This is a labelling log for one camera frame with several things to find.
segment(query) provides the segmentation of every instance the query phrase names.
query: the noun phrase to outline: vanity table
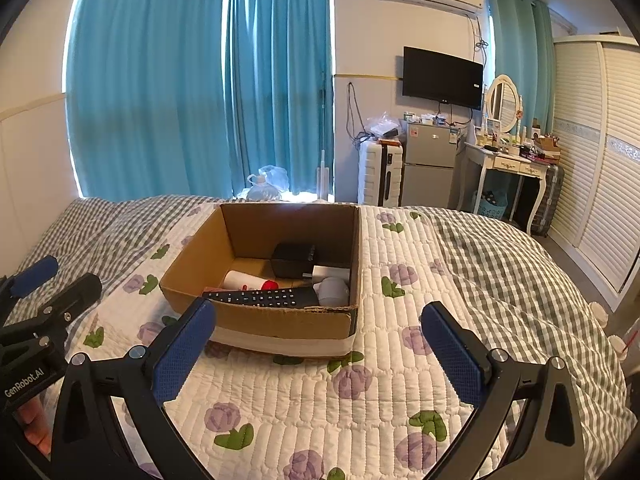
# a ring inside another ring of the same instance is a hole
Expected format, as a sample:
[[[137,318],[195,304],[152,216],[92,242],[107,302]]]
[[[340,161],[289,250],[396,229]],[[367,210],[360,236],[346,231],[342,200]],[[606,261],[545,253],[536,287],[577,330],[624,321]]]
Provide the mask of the vanity table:
[[[529,221],[527,222],[527,234],[531,236],[531,223],[536,215],[536,211],[542,202],[542,198],[545,195],[546,189],[546,164],[539,164],[523,158],[517,155],[508,155],[507,153],[491,152],[484,149],[482,146],[476,146],[469,142],[465,142],[465,160],[461,167],[460,177],[460,198],[458,200],[458,206],[456,209],[460,211],[465,201],[465,177],[466,167],[470,162],[473,162],[482,168],[480,172],[480,182],[478,183],[478,194],[476,195],[476,202],[474,204],[474,214],[478,214],[478,208],[480,207],[480,200],[482,199],[482,188],[484,187],[484,179],[486,177],[487,170],[498,170],[506,173],[515,173],[520,176],[518,181],[518,190],[516,192],[516,198],[513,206],[511,207],[511,215],[509,220],[513,220],[513,214],[518,206],[518,200],[520,199],[520,192],[522,191],[522,183],[525,177],[536,178],[540,181],[540,190],[536,202],[531,210]]]

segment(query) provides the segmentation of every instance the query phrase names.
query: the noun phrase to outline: white suitcase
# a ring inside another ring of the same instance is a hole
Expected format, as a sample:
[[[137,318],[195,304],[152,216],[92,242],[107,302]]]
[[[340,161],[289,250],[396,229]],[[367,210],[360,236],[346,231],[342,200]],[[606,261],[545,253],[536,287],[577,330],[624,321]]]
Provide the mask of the white suitcase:
[[[358,203],[398,207],[402,180],[402,146],[366,140],[360,145]]]

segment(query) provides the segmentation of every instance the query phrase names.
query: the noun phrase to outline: screw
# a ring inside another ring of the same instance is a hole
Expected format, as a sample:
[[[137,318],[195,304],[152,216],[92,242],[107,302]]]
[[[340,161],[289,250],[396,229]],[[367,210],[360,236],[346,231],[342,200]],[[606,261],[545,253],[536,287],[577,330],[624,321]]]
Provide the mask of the screw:
[[[562,370],[565,366],[564,361],[559,357],[552,357],[551,365],[553,368],[556,368],[558,370]]]
[[[495,361],[503,363],[509,358],[509,354],[507,354],[507,352],[502,348],[494,348],[491,350],[491,357],[494,358]]]
[[[80,366],[82,363],[84,363],[84,354],[82,352],[74,355],[71,358],[71,364],[75,366]]]
[[[146,353],[146,347],[142,345],[136,345],[129,350],[129,357],[132,359],[140,359]]]

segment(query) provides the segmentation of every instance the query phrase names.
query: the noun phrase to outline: oval mirror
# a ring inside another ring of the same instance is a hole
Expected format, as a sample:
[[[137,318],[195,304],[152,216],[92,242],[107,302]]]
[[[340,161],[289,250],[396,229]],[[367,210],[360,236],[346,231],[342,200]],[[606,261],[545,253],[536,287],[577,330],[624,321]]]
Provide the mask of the oval mirror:
[[[500,121],[500,130],[506,133],[518,121],[518,89],[507,75],[499,75],[486,93],[484,106],[489,119]]]

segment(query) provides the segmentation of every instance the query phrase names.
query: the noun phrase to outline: cable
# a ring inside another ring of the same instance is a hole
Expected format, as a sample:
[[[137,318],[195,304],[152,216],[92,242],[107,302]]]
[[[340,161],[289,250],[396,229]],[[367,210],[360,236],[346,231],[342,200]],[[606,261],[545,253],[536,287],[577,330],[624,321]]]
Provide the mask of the cable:
[[[471,21],[469,16],[466,17],[471,24],[471,31],[474,35],[474,41],[476,40],[476,30],[474,28],[474,22]],[[480,27],[480,19],[476,16],[476,23],[478,24],[478,35],[480,37],[480,41],[474,43],[474,58],[473,61],[476,61],[476,52],[482,52],[482,67],[486,66],[486,48],[489,44],[482,38],[482,27]]]
[[[360,120],[360,126],[362,129],[355,135],[355,119],[353,117],[353,108],[351,108],[351,95],[353,94],[353,102],[356,105],[356,111]],[[351,139],[351,143],[355,148],[359,147],[365,140],[369,140],[375,137],[366,131],[364,123],[362,122],[362,115],[360,113],[360,107],[358,106],[358,98],[356,97],[356,88],[351,81],[347,85],[347,123],[345,126],[347,135]]]
[[[474,119],[474,111],[471,108],[468,110],[471,112],[471,117],[469,117],[469,120],[466,123],[459,123],[456,121],[455,123],[450,123],[449,126],[455,126],[456,124],[459,124],[460,126],[467,126]]]

